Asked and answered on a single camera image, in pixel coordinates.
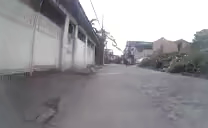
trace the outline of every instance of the building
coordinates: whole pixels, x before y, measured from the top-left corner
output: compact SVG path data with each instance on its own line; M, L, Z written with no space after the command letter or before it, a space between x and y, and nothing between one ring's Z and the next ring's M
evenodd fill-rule
M177 44L178 52L180 52L180 53L190 52L191 43L189 43L188 41L180 39L180 40L177 40L177 41L174 41L174 42Z
M78 0L0 0L0 74L85 68L97 44Z
M144 41L127 41L125 48L125 54L131 54L134 59L140 59L142 57L147 57L153 53L153 43Z
M153 51L155 53L172 53L178 52L177 44L173 41L160 38L153 42Z
M154 53L187 53L190 50L190 43L180 39L177 41L169 41L165 38L160 38L153 42Z

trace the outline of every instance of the concrete road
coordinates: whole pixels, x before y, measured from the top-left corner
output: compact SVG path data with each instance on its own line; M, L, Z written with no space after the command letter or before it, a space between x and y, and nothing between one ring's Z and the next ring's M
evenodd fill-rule
M208 80L108 65L61 97L57 128L208 128Z

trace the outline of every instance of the vegetation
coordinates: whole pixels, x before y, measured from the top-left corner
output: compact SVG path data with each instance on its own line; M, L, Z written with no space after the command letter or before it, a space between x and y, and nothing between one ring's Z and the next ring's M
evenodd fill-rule
M194 35L191 50L187 54L160 54L143 60L140 67L166 69L169 73L191 73L208 76L208 29Z

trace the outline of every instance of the overcast sky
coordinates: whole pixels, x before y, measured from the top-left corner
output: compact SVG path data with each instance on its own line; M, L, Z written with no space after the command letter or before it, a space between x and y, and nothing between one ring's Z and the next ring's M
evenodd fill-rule
M89 19L94 19L90 0L80 0ZM208 0L92 0L104 27L121 49L127 40L192 41L196 31L208 28Z

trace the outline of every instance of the utility pole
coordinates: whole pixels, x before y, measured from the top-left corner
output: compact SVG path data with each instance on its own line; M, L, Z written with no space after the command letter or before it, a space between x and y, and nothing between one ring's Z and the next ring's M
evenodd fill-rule
M104 22L104 16L102 15L102 28L101 28L101 32L102 32L102 37L104 37L104 26L103 26L103 22ZM103 42L103 47L102 47L102 64L105 64L105 41Z

